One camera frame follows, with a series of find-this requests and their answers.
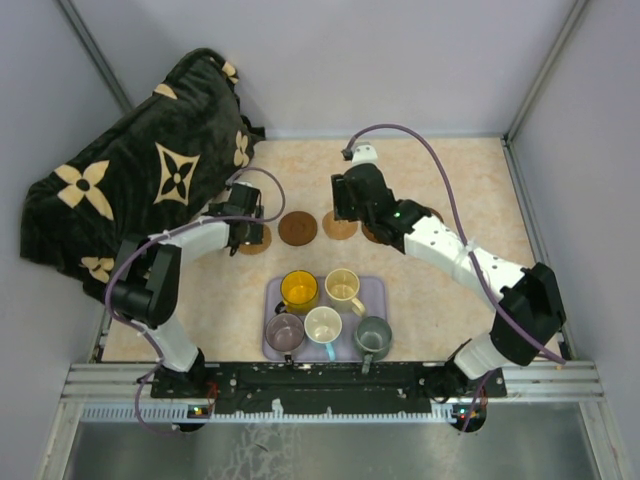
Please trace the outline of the dark brown coaster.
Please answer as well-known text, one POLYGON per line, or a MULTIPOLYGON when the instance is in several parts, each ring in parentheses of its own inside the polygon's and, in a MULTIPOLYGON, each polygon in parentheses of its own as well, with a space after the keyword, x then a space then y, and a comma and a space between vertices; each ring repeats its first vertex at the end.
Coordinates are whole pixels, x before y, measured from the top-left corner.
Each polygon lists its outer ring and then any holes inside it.
POLYGON ((362 221, 361 231, 369 241, 376 244, 386 244, 387 230, 378 222, 362 221))
POLYGON ((437 210, 430 207, 425 207, 425 208, 429 211, 430 215, 435 216, 441 223, 444 223, 444 219, 442 215, 437 210))
POLYGON ((317 235, 317 221, 305 211, 292 211, 282 217, 278 234, 287 245, 300 247, 309 244, 317 235))

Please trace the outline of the cream yellow mug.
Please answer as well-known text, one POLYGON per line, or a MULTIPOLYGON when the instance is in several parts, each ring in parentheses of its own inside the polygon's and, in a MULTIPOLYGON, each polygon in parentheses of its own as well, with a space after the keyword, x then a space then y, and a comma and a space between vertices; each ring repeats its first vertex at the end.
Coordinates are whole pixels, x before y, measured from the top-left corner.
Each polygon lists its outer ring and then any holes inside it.
POLYGON ((340 268, 330 272, 324 282, 332 307, 338 313, 353 313, 360 318, 367 315, 365 305, 359 299, 360 279, 351 270, 340 268))

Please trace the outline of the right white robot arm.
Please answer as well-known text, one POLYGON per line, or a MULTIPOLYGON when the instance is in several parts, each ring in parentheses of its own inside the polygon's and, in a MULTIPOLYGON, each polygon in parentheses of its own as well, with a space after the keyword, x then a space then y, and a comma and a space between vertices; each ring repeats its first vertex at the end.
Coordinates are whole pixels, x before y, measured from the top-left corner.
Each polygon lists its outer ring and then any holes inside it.
POLYGON ((331 188, 336 219, 360 222, 379 243, 438 268, 494 309, 491 329, 448 362, 454 393, 470 395, 482 376, 508 363, 529 365, 564 325, 558 283, 547 265, 526 268, 463 240, 427 207, 396 199, 372 163, 333 175, 331 188))

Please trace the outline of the light cork coaster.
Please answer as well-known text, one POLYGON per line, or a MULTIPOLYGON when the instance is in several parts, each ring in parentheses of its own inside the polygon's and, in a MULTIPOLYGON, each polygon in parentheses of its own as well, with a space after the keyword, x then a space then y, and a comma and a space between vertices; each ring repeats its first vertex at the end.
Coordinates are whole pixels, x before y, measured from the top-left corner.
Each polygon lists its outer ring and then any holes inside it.
POLYGON ((257 237, 252 239, 251 243, 241 244, 238 248, 238 252, 243 255, 259 255, 264 253, 272 243, 272 233, 268 226, 263 225, 261 227, 260 241, 257 242, 257 237))
POLYGON ((327 212, 322 219, 322 227, 328 238, 332 240, 347 240, 355 235, 358 230, 358 222, 336 220, 334 212, 327 212))

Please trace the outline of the dark brown coaster top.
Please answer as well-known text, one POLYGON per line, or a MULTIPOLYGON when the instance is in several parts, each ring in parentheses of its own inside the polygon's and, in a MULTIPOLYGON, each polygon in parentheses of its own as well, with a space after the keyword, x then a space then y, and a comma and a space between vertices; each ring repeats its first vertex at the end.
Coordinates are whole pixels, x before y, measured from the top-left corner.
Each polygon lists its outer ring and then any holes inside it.
POLYGON ((362 221, 361 231, 369 241, 376 244, 386 244, 387 230, 378 222, 362 221))

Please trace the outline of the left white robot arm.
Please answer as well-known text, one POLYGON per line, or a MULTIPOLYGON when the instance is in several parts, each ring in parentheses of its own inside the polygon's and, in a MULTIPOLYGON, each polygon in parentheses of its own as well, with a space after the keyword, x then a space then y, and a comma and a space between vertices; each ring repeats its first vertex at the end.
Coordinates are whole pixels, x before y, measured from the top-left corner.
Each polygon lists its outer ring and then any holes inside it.
POLYGON ((173 371, 172 383, 184 395, 201 394, 208 384, 203 355, 178 320, 181 271, 214 251, 233 256, 243 245, 263 241, 261 191, 236 182, 228 199, 215 204, 194 222, 147 238, 122 242, 104 293, 105 306, 116 319, 143 334, 173 371))

